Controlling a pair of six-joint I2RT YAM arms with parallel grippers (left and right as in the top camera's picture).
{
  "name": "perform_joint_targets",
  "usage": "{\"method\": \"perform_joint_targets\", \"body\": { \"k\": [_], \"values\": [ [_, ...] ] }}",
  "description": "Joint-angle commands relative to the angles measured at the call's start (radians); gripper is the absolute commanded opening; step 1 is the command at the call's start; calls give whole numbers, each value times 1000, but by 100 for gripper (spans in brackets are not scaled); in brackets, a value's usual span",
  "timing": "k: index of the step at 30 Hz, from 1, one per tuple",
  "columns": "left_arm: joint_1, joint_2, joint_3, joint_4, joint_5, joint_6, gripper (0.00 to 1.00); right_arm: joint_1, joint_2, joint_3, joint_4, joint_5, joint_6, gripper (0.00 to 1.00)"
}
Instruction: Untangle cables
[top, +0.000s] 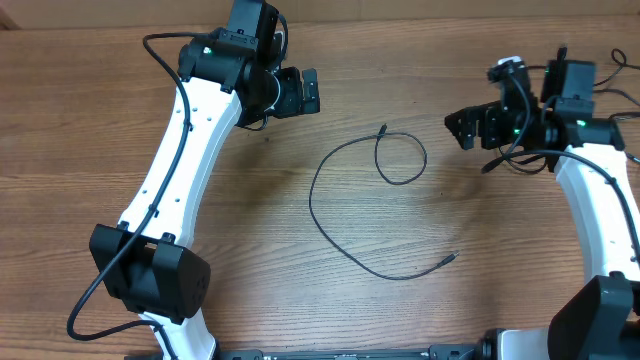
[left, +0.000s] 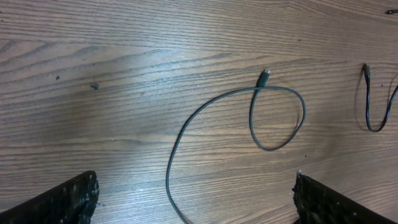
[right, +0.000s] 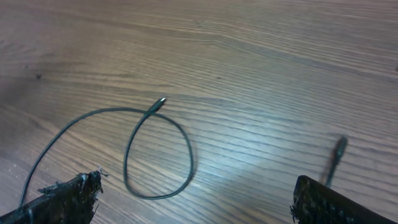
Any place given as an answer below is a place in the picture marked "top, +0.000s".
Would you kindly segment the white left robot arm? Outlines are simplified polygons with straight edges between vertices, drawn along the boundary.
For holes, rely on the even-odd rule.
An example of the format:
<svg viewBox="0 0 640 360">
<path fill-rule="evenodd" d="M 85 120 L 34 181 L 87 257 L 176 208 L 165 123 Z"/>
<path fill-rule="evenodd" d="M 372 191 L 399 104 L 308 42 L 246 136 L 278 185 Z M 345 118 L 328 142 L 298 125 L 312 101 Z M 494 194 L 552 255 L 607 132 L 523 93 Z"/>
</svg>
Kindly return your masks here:
<svg viewBox="0 0 640 360">
<path fill-rule="evenodd" d="M 287 47 L 285 18 L 264 1 L 237 1 L 225 27 L 187 33 L 169 69 L 175 102 L 150 170 L 118 223 L 91 235 L 97 283 L 151 328 L 164 359 L 217 354 L 202 313 L 211 269 L 192 245 L 226 138 L 320 109 L 316 71 L 284 67 Z"/>
</svg>

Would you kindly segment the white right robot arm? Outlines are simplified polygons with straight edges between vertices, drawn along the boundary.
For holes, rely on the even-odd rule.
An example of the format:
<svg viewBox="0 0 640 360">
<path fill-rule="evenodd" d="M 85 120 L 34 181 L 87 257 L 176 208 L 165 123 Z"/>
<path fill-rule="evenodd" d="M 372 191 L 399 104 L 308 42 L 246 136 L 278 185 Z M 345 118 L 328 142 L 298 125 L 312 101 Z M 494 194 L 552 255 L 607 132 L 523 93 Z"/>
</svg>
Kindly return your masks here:
<svg viewBox="0 0 640 360">
<path fill-rule="evenodd" d="M 533 330 L 499 330 L 483 359 L 636 359 L 639 356 L 639 209 L 628 181 L 617 123 L 594 115 L 596 66 L 558 57 L 545 69 L 542 94 L 530 91 L 528 66 L 499 60 L 487 73 L 499 100 L 463 108 L 444 124 L 464 150 L 479 140 L 505 151 L 487 163 L 544 159 L 570 206 L 584 260 L 582 289 Z"/>
</svg>

